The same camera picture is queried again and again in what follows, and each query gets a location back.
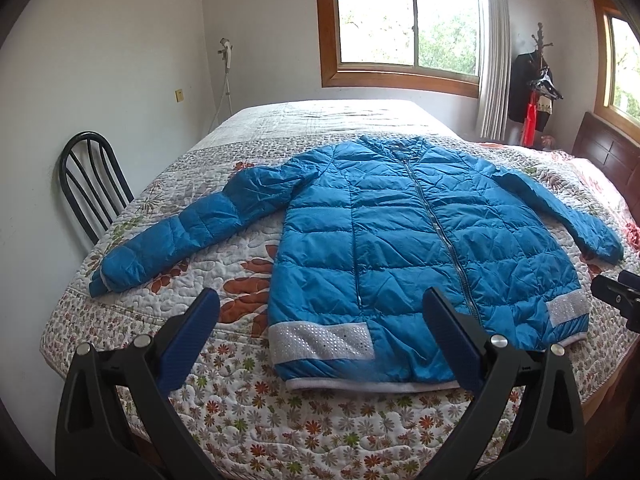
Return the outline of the blue puffer jacket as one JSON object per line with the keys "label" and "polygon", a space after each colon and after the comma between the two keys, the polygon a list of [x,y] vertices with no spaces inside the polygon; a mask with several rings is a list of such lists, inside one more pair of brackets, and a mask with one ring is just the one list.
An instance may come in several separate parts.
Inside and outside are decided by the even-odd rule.
{"label": "blue puffer jacket", "polygon": [[577,271],[544,225],[615,264],[618,235],[518,170],[423,138],[328,145],[239,171],[109,252],[92,296],[126,292],[282,212],[270,360],[290,389],[423,391],[454,373],[423,318],[427,289],[487,333],[542,350],[587,333]]}

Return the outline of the dark wooden headboard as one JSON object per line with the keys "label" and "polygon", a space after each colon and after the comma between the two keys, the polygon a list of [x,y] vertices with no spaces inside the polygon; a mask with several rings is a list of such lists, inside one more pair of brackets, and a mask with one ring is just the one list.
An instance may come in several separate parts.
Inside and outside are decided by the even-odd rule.
{"label": "dark wooden headboard", "polygon": [[623,195],[629,208],[634,208],[639,200],[637,144],[596,115],[585,112],[572,154],[590,160]]}

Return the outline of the floral quilted bedspread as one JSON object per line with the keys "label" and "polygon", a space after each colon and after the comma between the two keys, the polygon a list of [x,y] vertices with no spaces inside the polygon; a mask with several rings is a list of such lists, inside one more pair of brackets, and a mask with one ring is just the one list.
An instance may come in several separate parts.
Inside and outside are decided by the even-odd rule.
{"label": "floral quilted bedspread", "polygon": [[288,390],[268,359],[266,301],[282,218],[274,214],[121,295],[91,298],[93,271],[112,249],[238,171],[277,165],[317,146],[369,136],[430,142],[521,170],[556,196],[602,218],[623,237],[624,265],[639,267],[639,201],[623,195],[590,160],[471,143],[416,104],[322,100],[255,106],[226,120],[179,157],[119,215],[85,258],[44,329],[40,350],[65,374],[84,341],[128,344],[186,310],[205,287],[218,292],[221,321],[171,404],[217,468],[238,479],[410,479],[451,434],[469,405],[459,389],[399,394]]}

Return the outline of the red hanging item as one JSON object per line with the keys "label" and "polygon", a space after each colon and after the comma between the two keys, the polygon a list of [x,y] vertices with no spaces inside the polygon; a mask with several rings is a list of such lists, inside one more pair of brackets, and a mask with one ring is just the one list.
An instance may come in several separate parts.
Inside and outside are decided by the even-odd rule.
{"label": "red hanging item", "polygon": [[530,92],[529,101],[527,103],[525,120],[523,122],[521,146],[531,148],[535,143],[536,125],[537,125],[537,100],[538,93],[533,90]]}

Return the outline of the wooden framed window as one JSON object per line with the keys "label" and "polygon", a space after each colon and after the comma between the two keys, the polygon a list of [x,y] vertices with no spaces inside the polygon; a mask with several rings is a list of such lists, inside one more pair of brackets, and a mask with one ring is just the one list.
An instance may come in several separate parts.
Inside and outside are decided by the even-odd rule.
{"label": "wooden framed window", "polygon": [[592,0],[598,36],[594,114],[639,141],[639,43],[613,0]]}
{"label": "wooden framed window", "polygon": [[480,91],[480,0],[317,0],[321,83]]}

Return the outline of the white curtain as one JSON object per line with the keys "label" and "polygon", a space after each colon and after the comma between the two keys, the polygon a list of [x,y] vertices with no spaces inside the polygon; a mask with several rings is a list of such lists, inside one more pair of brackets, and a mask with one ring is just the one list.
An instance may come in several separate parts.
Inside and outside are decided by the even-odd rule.
{"label": "white curtain", "polygon": [[509,0],[480,0],[480,84],[476,133],[482,140],[506,138],[511,79]]}

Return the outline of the wooden coat rack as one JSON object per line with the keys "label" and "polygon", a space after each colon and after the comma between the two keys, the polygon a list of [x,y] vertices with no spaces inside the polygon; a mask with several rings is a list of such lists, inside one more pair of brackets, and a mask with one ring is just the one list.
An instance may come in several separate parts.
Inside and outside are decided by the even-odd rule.
{"label": "wooden coat rack", "polygon": [[[542,75],[542,70],[547,66],[544,60],[544,25],[539,22],[537,24],[536,35],[532,36],[535,41],[535,54],[533,63],[536,65],[534,78],[538,79]],[[539,133],[544,132],[547,122],[551,115],[551,101],[536,90],[532,91],[532,102],[536,104],[536,130]]]}

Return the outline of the black metal chair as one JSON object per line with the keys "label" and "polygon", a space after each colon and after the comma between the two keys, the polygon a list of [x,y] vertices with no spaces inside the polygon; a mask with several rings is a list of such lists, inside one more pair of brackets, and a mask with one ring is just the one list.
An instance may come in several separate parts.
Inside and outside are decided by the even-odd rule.
{"label": "black metal chair", "polygon": [[134,194],[105,136],[76,133],[58,156],[58,183],[70,211],[96,244],[134,200]]}

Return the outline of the wall mounted white fixture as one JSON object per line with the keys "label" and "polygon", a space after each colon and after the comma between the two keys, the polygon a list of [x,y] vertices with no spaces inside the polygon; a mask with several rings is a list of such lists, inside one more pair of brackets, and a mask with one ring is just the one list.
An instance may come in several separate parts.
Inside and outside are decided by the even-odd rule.
{"label": "wall mounted white fixture", "polygon": [[224,107],[224,104],[227,104],[229,113],[230,114],[233,113],[231,84],[230,84],[232,49],[233,49],[233,46],[231,41],[228,38],[221,38],[220,49],[218,50],[218,54],[221,56],[222,64],[224,64],[224,76],[222,77],[219,100],[215,105],[215,114],[212,119],[212,122],[209,125],[210,131],[213,131],[216,125],[218,124],[218,119],[222,111],[222,108]]}

